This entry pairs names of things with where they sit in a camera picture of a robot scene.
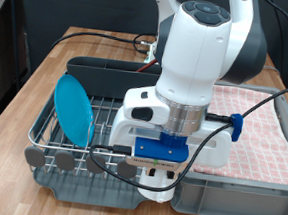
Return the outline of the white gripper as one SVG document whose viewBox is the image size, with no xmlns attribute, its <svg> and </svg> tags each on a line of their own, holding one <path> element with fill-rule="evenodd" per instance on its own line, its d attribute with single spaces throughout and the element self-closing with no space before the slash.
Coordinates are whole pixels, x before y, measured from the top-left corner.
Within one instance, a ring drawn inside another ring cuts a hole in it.
<svg viewBox="0 0 288 215">
<path fill-rule="evenodd" d="M 129 165 L 167 170 L 174 179 L 190 162 L 199 166 L 224 167 L 230 155 L 232 129 L 220 131 L 219 120 L 205 116 L 211 100 L 203 96 L 176 99 L 155 86 L 127 90 L 115 116 L 109 144 L 126 146 Z"/>
</svg>

